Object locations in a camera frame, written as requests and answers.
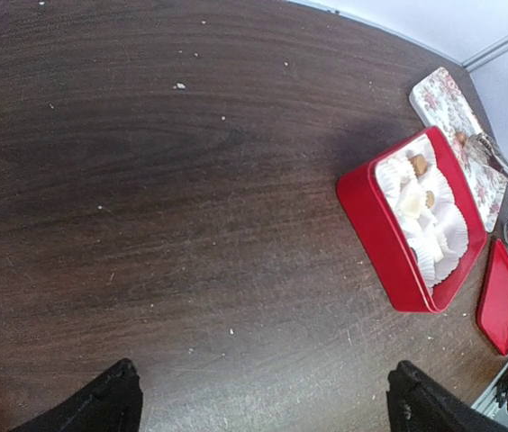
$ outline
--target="white paper cupcake liner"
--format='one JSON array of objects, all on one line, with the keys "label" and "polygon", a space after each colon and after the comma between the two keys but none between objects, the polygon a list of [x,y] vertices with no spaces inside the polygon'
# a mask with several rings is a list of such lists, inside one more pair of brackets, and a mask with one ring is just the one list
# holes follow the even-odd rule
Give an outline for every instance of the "white paper cupcake liner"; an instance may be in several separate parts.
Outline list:
[{"label": "white paper cupcake liner", "polygon": [[413,158],[417,155],[423,155],[428,163],[428,168],[436,166],[436,154],[431,141],[424,134],[413,142],[408,143],[405,147],[398,150],[397,156],[406,157],[407,159]]},{"label": "white paper cupcake liner", "polygon": [[422,235],[422,227],[420,223],[413,218],[405,218],[400,214],[395,214],[398,224],[406,237],[406,240],[420,237]]},{"label": "white paper cupcake liner", "polygon": [[414,250],[417,258],[418,268],[422,275],[422,279],[426,283],[426,286],[432,287],[435,283],[435,271],[434,271],[434,259],[432,254],[428,250],[424,238],[417,237],[408,240],[408,245]]},{"label": "white paper cupcake liner", "polygon": [[418,219],[426,207],[425,201],[426,193],[418,181],[412,180],[400,191],[396,209],[404,217]]},{"label": "white paper cupcake liner", "polygon": [[421,175],[419,181],[424,191],[434,195],[434,204],[431,206],[433,212],[438,212],[444,204],[454,203],[454,193],[449,182],[437,167],[432,166],[426,174]]},{"label": "white paper cupcake liner", "polygon": [[429,224],[422,232],[426,246],[432,253],[434,263],[439,263],[444,259],[444,252],[442,251],[442,247],[440,247],[438,234],[439,232],[435,229],[434,224]]},{"label": "white paper cupcake liner", "polygon": [[374,170],[374,176],[380,186],[380,190],[388,201],[392,209],[396,207],[398,198],[400,197],[401,184],[400,179],[393,172],[391,166],[385,161],[379,162]]},{"label": "white paper cupcake liner", "polygon": [[388,174],[398,177],[401,185],[416,180],[413,164],[404,155],[394,155],[385,159]]},{"label": "white paper cupcake liner", "polygon": [[453,253],[445,254],[444,258],[435,265],[435,284],[439,284],[444,279],[450,276],[450,274],[456,270],[458,267],[458,263],[460,262],[460,257],[454,255]]},{"label": "white paper cupcake liner", "polygon": [[420,213],[420,218],[418,218],[418,222],[420,223],[420,226],[424,230],[429,225],[436,225],[438,223],[438,219],[436,218],[434,213],[432,213],[432,211],[430,211],[430,209],[426,207],[426,205],[424,205]]},{"label": "white paper cupcake liner", "polygon": [[442,231],[439,229],[434,229],[434,234],[436,235],[436,239],[438,240],[438,244],[440,246],[440,250],[442,251],[442,254],[446,256],[447,254],[456,255],[456,253],[450,249],[449,243],[446,240],[446,236]]},{"label": "white paper cupcake liner", "polygon": [[462,213],[455,204],[445,204],[436,213],[436,229],[446,237],[449,249],[460,258],[468,249],[468,228]]}]

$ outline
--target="red box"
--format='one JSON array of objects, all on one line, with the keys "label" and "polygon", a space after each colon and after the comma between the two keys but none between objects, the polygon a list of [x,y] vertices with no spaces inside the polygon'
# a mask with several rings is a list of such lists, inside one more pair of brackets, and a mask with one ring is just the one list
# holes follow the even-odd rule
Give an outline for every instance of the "red box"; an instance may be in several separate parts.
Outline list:
[{"label": "red box", "polygon": [[[426,134],[436,153],[439,170],[454,193],[454,200],[468,226],[468,249],[458,267],[429,291],[414,253],[384,197],[374,174],[376,164]],[[485,246],[487,235],[462,168],[442,132],[432,127],[393,146],[380,156],[342,177],[337,194],[372,265],[397,311],[444,311],[464,283]]]}]

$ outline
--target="red tray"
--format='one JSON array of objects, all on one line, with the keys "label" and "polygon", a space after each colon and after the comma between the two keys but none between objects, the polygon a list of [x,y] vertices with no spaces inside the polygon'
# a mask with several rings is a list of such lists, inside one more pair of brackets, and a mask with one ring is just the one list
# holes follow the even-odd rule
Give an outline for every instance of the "red tray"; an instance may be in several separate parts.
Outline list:
[{"label": "red tray", "polygon": [[490,251],[476,320],[498,352],[508,356],[508,252],[501,240]]},{"label": "red tray", "polygon": [[[424,283],[416,258],[374,175],[380,160],[422,134],[430,139],[438,168],[447,178],[468,226],[467,252],[456,270],[434,286],[433,293]],[[486,232],[466,178],[442,132],[436,127],[429,128],[395,145],[342,177],[337,184],[337,194],[394,308],[405,312],[444,311],[478,259],[486,243]]]}]

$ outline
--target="paper muffin cup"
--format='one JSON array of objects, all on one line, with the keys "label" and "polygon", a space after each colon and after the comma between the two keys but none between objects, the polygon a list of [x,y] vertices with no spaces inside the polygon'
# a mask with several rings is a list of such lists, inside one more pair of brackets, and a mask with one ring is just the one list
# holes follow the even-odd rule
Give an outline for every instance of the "paper muffin cup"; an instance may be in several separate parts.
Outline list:
[{"label": "paper muffin cup", "polygon": [[408,246],[410,246],[414,250],[414,254],[416,254],[418,268],[424,283],[427,287],[432,287],[436,280],[434,273],[434,260],[432,259],[432,253],[428,250],[424,243],[424,238],[410,238],[408,240]]},{"label": "paper muffin cup", "polygon": [[434,227],[434,224],[429,224],[422,232],[424,236],[424,242],[428,250],[432,253],[432,259],[434,263],[439,263],[444,259],[444,251],[440,246],[439,232]]},{"label": "paper muffin cup", "polygon": [[413,164],[410,163],[405,155],[393,155],[387,157],[384,162],[388,174],[397,177],[401,185],[416,179]]},{"label": "paper muffin cup", "polygon": [[445,204],[435,213],[436,229],[446,237],[449,249],[456,257],[462,257],[468,249],[468,228],[462,213],[455,204]]},{"label": "paper muffin cup", "polygon": [[420,212],[420,218],[418,218],[418,222],[424,230],[429,225],[436,225],[438,223],[438,218],[434,215],[434,213],[432,213],[432,211],[430,211],[428,207],[424,206]]},{"label": "paper muffin cup", "polygon": [[436,235],[436,239],[444,256],[446,256],[447,254],[456,255],[456,253],[452,249],[450,249],[449,243],[446,240],[446,236],[442,231],[434,227],[434,234]]},{"label": "paper muffin cup", "polygon": [[444,204],[454,203],[454,193],[449,182],[437,167],[431,166],[419,181],[422,189],[434,194],[434,204],[431,206],[433,212],[437,212]]},{"label": "paper muffin cup", "polygon": [[395,175],[393,168],[385,161],[379,162],[376,165],[374,176],[376,177],[378,186],[380,186],[380,190],[382,191],[382,194],[384,194],[388,204],[390,204],[390,207],[394,209],[398,203],[398,198],[400,197],[400,179],[397,175]]},{"label": "paper muffin cup", "polygon": [[397,152],[398,157],[406,157],[406,159],[413,158],[417,155],[423,155],[428,163],[428,168],[436,166],[436,154],[434,147],[426,134],[408,143]]},{"label": "paper muffin cup", "polygon": [[405,218],[400,214],[395,214],[395,216],[398,224],[400,225],[400,229],[406,237],[406,240],[421,236],[422,227],[416,219]]},{"label": "paper muffin cup", "polygon": [[436,265],[434,266],[434,275],[435,275],[435,282],[434,284],[439,284],[444,279],[450,276],[450,274],[456,270],[456,267],[458,267],[458,263],[460,262],[460,257],[456,256],[452,252],[446,253],[444,255],[444,258],[441,259]]},{"label": "paper muffin cup", "polygon": [[397,211],[404,217],[418,219],[422,210],[426,207],[426,193],[416,180],[411,180],[400,191]]}]

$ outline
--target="dark wood grain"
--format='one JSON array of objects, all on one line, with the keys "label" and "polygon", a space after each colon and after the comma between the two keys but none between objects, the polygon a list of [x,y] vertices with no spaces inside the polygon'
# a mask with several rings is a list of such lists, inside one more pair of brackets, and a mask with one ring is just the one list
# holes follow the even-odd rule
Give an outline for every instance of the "dark wood grain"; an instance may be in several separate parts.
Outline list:
[{"label": "dark wood grain", "polygon": [[463,69],[334,14],[0,2],[0,430],[123,356],[145,431],[385,430],[402,359],[471,402],[487,251],[447,313],[397,313],[334,192],[438,66],[487,124]]}]

